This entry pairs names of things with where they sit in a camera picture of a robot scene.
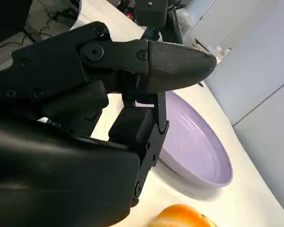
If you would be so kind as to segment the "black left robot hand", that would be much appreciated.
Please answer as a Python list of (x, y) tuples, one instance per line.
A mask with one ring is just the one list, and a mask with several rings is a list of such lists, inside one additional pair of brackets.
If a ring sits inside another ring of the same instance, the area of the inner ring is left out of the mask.
[(141, 39), (155, 42), (163, 41), (159, 27), (146, 27), (144, 33), (141, 36)]

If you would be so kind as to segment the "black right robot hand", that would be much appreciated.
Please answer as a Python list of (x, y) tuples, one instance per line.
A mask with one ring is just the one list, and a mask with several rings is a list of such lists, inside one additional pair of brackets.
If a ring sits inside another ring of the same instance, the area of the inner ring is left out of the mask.
[(114, 42), (92, 22), (12, 53), (0, 71), (0, 227), (108, 227), (139, 201), (169, 122), (165, 94), (209, 53)]

